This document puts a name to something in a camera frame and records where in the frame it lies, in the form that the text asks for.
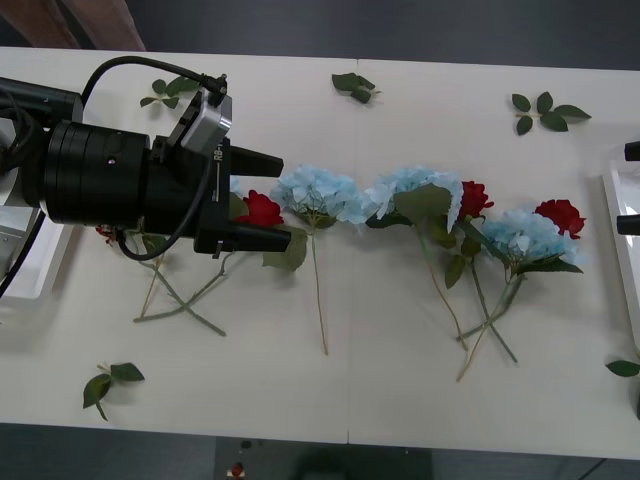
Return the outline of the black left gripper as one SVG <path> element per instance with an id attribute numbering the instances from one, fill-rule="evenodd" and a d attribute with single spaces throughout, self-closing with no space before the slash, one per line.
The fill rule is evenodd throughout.
<path id="1" fill-rule="evenodd" d="M 193 240 L 194 251 L 219 256 L 225 251 L 285 252 L 291 241 L 286 230 L 229 220 L 230 172 L 235 176 L 278 178 L 281 158 L 231 146 L 222 140 L 213 151 L 213 170 L 194 216 L 181 236 Z M 206 160 L 186 150 L 148 170 L 144 195 L 144 230 L 171 235 L 184 218 L 204 174 Z"/>

